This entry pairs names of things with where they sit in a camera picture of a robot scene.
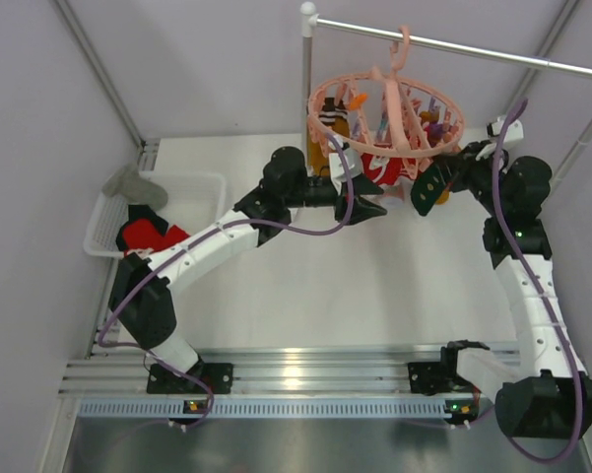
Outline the pink round clip hanger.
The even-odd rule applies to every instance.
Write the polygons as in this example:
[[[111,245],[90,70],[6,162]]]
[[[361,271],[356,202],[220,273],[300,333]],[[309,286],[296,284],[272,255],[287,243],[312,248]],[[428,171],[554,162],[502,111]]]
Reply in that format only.
[[[330,173],[329,133],[339,134],[360,155],[401,158],[411,180],[427,169],[433,157],[459,149],[466,127],[460,107],[441,91],[401,75],[411,41],[406,26],[398,32],[403,38],[390,45],[387,71],[374,65],[364,72],[340,75],[309,94],[305,162],[313,174]],[[452,137],[432,148],[419,114],[435,106],[440,122],[445,111],[451,111]]]

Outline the grey sock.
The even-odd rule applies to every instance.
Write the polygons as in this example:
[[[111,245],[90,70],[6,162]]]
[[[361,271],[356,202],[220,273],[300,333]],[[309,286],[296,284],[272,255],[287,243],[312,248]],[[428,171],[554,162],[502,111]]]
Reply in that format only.
[[[148,205],[154,210],[163,208],[168,202],[165,189],[142,177],[134,164],[116,171],[105,182],[101,192],[108,198],[121,195],[128,203]]]

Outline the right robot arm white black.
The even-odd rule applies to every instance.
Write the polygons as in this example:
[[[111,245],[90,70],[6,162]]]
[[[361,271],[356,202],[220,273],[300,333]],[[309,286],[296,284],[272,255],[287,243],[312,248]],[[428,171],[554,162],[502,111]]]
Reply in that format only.
[[[592,378],[570,346],[553,288],[552,250],[539,215],[551,168],[524,156],[505,169],[464,151],[436,160],[442,182],[468,190],[489,212],[483,243],[508,300],[519,348],[518,368],[475,342],[449,346],[439,369],[451,390],[473,384],[494,405],[509,438],[580,439],[592,425]]]

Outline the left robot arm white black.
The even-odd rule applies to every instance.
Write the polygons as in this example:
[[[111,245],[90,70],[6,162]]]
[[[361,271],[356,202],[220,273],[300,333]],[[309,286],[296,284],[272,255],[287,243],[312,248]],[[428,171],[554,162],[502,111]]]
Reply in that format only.
[[[365,175],[361,156],[338,137],[331,148],[326,176],[307,173],[300,149],[277,149],[259,184],[214,224],[162,251],[145,257],[130,253],[120,261],[108,302],[112,316],[134,344],[169,369],[178,389],[200,385],[203,360],[177,329],[175,291],[282,231],[294,232],[294,209],[330,207],[337,230],[386,215],[370,200],[383,190]]]

